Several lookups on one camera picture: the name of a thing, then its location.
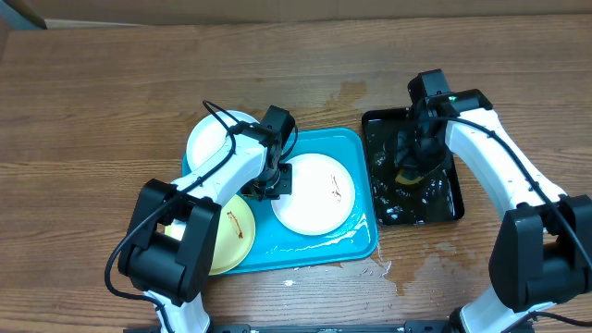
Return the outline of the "green yellow sponge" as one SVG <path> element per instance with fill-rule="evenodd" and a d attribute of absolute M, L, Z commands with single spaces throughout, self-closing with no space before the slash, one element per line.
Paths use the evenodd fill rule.
<path fill-rule="evenodd" d="M 401 169 L 398 172 L 398 174 L 395 178 L 395 181 L 397 183 L 400 183 L 405 186 L 411 186 L 411 185 L 414 185 L 414 184 L 420 182 L 423 179 L 424 179 L 423 177 L 418 176 L 417 174 L 409 173 L 409 172 L 405 171 L 404 169 Z"/>

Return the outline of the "white plate with stain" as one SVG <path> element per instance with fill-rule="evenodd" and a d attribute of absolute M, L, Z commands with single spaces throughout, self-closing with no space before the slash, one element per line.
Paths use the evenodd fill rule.
<path fill-rule="evenodd" d="M 339 228 L 355 203 L 349 171 L 324 154 L 292 157 L 292 188 L 272 202 L 273 212 L 286 228 L 304 236 L 320 236 Z"/>

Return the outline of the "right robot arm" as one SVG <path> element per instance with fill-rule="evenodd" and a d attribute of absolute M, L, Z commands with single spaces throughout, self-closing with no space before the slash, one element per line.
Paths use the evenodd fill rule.
<path fill-rule="evenodd" d="M 539 317 L 590 327 L 550 308 L 591 291 L 591 199 L 569 196 L 529 161 L 477 89 L 453 92 L 442 70 L 407 86 L 412 127 L 395 153 L 397 182 L 414 185 L 456 154 L 501 218 L 489 287 L 455 309 L 447 332 L 530 332 Z"/>

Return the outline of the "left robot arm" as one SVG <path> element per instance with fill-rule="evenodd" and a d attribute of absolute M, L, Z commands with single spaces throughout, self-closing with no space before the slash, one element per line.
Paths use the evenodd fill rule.
<path fill-rule="evenodd" d="M 173 183 L 143 185 L 127 234 L 105 265 L 112 294 L 153 305 L 156 332 L 209 331 L 201 292 L 223 206 L 237 193 L 263 201 L 291 192 L 292 167 L 284 160 L 298 128 L 289 111 L 272 105 L 259 123 L 222 127 L 223 146 L 199 168 Z"/>

